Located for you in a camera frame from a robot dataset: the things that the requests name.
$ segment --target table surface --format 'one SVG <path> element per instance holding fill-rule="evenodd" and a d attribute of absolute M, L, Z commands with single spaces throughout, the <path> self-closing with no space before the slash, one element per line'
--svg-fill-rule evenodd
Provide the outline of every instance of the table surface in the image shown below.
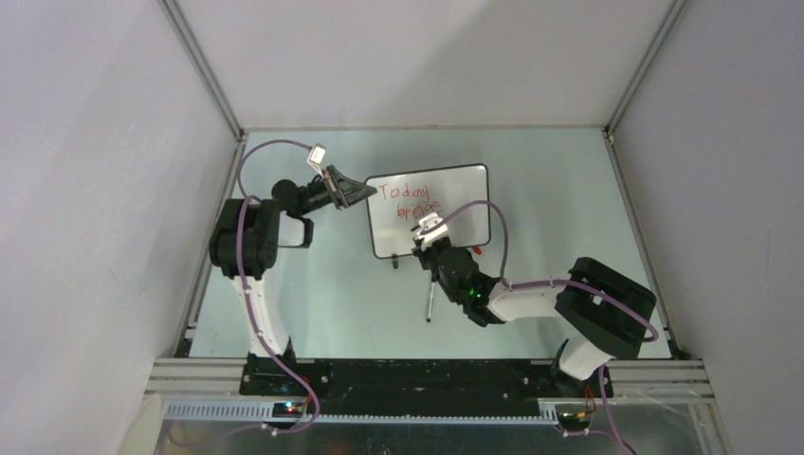
<path fill-rule="evenodd" d="M 470 163 L 489 172 L 490 200 L 510 230 L 506 278 L 514 282 L 565 273 L 590 256 L 648 286 L 604 139 L 594 128 L 346 130 L 251 133 L 246 150 L 270 139 L 324 144 L 324 164 L 363 181 Z M 289 178 L 313 177 L 302 149 L 278 145 L 245 165 L 246 190 L 270 195 Z M 240 197 L 234 190 L 235 197 Z M 365 204 L 309 215 L 315 237 L 309 249 L 280 250 L 266 274 L 283 322 L 301 358 L 552 358 L 576 330 L 558 318 L 519 319 L 481 328 L 436 291 L 432 322 L 425 321 L 429 274 L 413 257 L 390 260 L 372 253 Z M 503 235 L 492 213 L 491 242 L 476 256 L 496 276 Z M 660 328 L 654 311 L 651 322 Z M 211 271 L 191 356 L 244 357 L 247 319 L 220 270 Z M 670 357 L 667 343 L 643 345 L 642 358 Z"/>

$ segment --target white wall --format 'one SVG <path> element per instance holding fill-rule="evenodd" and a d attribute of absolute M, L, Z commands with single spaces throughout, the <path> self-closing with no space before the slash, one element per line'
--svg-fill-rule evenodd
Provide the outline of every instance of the white wall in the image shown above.
<path fill-rule="evenodd" d="M 735 448 L 800 453 L 804 3 L 691 2 L 615 136 Z"/>
<path fill-rule="evenodd" d="M 111 453 L 233 142 L 156 1 L 2 10 L 0 453 Z"/>
<path fill-rule="evenodd" d="M 670 0 L 182 1 L 246 127 L 602 125 Z"/>

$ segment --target marker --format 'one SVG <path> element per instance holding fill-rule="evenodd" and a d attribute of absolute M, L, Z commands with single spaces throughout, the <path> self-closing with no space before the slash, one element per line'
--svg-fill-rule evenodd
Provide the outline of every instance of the marker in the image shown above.
<path fill-rule="evenodd" d="M 429 282 L 428 322 L 432 320 L 432 298 L 435 296 L 435 280 Z"/>

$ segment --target small whiteboard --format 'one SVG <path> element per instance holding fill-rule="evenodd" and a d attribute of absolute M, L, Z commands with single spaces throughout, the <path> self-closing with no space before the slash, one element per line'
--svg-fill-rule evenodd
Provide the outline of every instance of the small whiteboard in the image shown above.
<path fill-rule="evenodd" d="M 432 212 L 442 217 L 463 204 L 488 200 L 488 168 L 469 164 L 369 177 L 377 188 L 366 200 L 372 246 L 378 259 L 410 255 L 417 220 Z M 491 239 L 488 206 L 476 206 L 449 222 L 449 239 L 455 246 L 485 245 Z"/>

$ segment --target white table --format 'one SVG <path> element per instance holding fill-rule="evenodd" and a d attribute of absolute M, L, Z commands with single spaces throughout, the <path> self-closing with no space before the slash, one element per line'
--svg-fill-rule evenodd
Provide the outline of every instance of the white table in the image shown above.
<path fill-rule="evenodd" d="M 599 130 L 513 128 L 349 130 L 251 133 L 246 150 L 275 138 L 327 147 L 324 164 L 363 181 L 367 176 L 484 163 L 490 199 L 511 235 L 506 276 L 529 281 L 566 272 L 590 256 L 648 286 L 612 164 Z M 243 172 L 247 191 L 269 196 L 289 178 L 306 184 L 313 172 L 299 148 L 262 149 Z M 235 197 L 240 197 L 235 189 Z M 425 322 L 429 274 L 413 257 L 391 261 L 372 254 L 365 204 L 310 214 L 309 249 L 283 249 L 267 274 L 298 357 L 550 358 L 575 329 L 557 318 L 520 319 L 481 328 L 436 292 Z M 492 212 L 492 240 L 478 262 L 496 276 L 502 230 Z M 247 320 L 220 270 L 211 273 L 191 356 L 243 357 Z M 661 331 L 654 311 L 651 322 Z M 645 344 L 640 357 L 667 358 L 664 341 Z"/>

